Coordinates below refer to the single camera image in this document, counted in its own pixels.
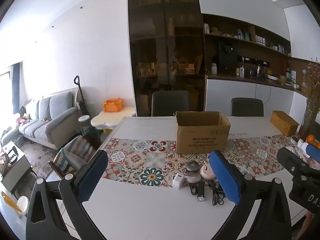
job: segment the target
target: orange crate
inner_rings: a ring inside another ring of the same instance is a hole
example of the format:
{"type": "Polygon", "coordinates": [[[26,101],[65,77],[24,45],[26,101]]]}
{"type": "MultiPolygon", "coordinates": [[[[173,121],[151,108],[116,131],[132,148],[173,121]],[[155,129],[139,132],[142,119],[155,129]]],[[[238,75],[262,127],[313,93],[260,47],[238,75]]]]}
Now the orange crate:
{"type": "Polygon", "coordinates": [[[103,111],[105,112],[120,112],[124,108],[123,100],[121,98],[104,101],[102,106],[103,111]]]}

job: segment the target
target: countertop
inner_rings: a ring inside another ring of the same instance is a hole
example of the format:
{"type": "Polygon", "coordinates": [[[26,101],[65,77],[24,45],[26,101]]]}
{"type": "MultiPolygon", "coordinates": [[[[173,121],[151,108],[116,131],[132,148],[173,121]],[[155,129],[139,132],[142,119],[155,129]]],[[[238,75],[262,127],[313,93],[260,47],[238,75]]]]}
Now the countertop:
{"type": "Polygon", "coordinates": [[[229,80],[229,81],[238,81],[238,82],[247,82],[247,83],[254,83],[254,84],[260,84],[260,85],[266,85],[266,86],[272,86],[272,87],[279,87],[283,89],[288,89],[295,91],[305,97],[307,97],[307,94],[303,93],[301,90],[294,89],[291,86],[284,85],[279,83],[278,81],[264,78],[264,79],[254,79],[254,78],[248,78],[248,77],[239,77],[236,75],[228,75],[228,74],[207,74],[207,79],[217,79],[217,80],[229,80]]]}

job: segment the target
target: carpet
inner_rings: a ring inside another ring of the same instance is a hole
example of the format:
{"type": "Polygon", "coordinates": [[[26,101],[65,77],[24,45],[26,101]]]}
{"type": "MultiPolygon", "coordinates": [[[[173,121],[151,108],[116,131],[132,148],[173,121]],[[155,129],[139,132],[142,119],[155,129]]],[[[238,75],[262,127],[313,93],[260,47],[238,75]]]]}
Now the carpet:
{"type": "Polygon", "coordinates": [[[36,142],[32,142],[31,144],[29,140],[20,147],[20,150],[24,152],[38,177],[30,172],[27,176],[25,176],[23,181],[19,183],[15,194],[17,198],[26,196],[28,199],[30,199],[33,186],[37,178],[46,179],[52,172],[52,168],[50,167],[48,161],[53,161],[54,157],[58,153],[58,150],[48,148],[36,142]]]}

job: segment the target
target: woven tissue box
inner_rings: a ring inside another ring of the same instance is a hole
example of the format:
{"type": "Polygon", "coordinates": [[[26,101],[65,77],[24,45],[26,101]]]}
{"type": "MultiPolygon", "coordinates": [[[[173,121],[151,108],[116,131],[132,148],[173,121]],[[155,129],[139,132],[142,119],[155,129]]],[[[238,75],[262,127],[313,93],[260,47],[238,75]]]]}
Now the woven tissue box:
{"type": "Polygon", "coordinates": [[[299,124],[283,111],[273,111],[270,122],[274,124],[285,136],[296,134],[299,124]]]}

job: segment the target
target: cabinet door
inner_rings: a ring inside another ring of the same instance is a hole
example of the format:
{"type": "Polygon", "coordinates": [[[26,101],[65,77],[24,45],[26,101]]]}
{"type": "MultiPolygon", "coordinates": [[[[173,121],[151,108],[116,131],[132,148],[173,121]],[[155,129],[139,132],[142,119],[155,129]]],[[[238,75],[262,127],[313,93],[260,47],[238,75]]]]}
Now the cabinet door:
{"type": "Polygon", "coordinates": [[[189,91],[191,109],[202,110],[204,47],[199,0],[164,0],[164,16],[170,87],[189,91]]]}
{"type": "Polygon", "coordinates": [[[163,0],[128,0],[137,115],[151,115],[152,94],[169,89],[163,0]]]}

